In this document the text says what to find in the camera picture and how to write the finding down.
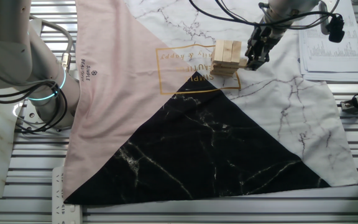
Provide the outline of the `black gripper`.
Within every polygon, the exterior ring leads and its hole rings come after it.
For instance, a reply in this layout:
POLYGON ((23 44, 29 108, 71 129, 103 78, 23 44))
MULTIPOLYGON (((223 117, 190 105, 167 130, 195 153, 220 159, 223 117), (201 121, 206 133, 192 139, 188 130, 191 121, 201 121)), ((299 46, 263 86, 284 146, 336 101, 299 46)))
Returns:
POLYGON ((263 64, 269 62, 269 52, 283 37, 283 29, 270 26, 255 26, 248 40, 245 53, 247 57, 246 70, 258 70, 263 64))

